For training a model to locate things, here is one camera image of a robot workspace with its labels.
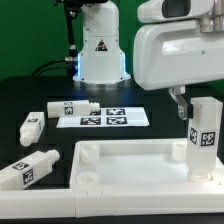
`warning label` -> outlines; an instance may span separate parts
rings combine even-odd
[[[108,51],[103,40],[101,40],[98,46],[96,47],[96,51]]]

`black tabletop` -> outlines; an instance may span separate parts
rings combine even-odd
[[[206,84],[189,86],[185,97],[190,100],[201,96],[213,96],[224,101],[221,94]],[[99,102],[101,107],[144,107],[150,126],[56,128],[58,118],[47,117],[47,102],[86,99]],[[188,122],[178,117],[177,105],[168,90],[145,91],[134,81],[130,87],[103,92],[75,88],[72,80],[66,77],[13,77],[0,82],[0,105],[0,169],[38,150],[57,149],[61,155],[54,171],[29,189],[68,188],[74,147],[78,141],[187,136]],[[45,112],[45,128],[38,143],[25,148],[19,142],[19,129],[28,113],[35,111]],[[223,160],[223,124],[221,127],[218,155]],[[221,223],[223,219],[223,214],[185,214],[0,220],[0,223]]]

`green background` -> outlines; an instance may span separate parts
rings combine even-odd
[[[120,0],[120,47],[126,54],[127,72],[133,74],[133,42],[142,24],[137,8],[146,0]],[[82,16],[73,22],[77,48],[82,48]],[[50,60],[68,56],[63,5],[52,0],[0,0],[0,80],[30,75]],[[212,83],[222,90],[223,81]]]

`paper with markers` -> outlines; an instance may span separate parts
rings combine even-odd
[[[60,117],[57,128],[148,126],[143,107],[101,108],[89,116]]]

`white cylinder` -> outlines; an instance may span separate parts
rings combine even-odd
[[[185,161],[187,142],[176,141],[172,144],[172,159],[178,162]]]
[[[84,164],[95,164],[99,161],[100,151],[99,145],[86,144],[83,145],[80,151],[80,159]]]
[[[48,102],[48,118],[65,116],[87,116],[91,112],[100,111],[99,103],[90,103],[88,100]]]
[[[44,112],[31,112],[20,128],[20,143],[27,147],[37,143],[45,126]]]
[[[189,182],[209,182],[212,181],[211,173],[192,173],[188,172],[187,180]]]
[[[0,190],[22,190],[52,171],[60,159],[56,150],[35,152],[0,171]]]
[[[99,183],[99,175],[95,172],[83,172],[79,174],[76,178],[78,184],[98,184]]]

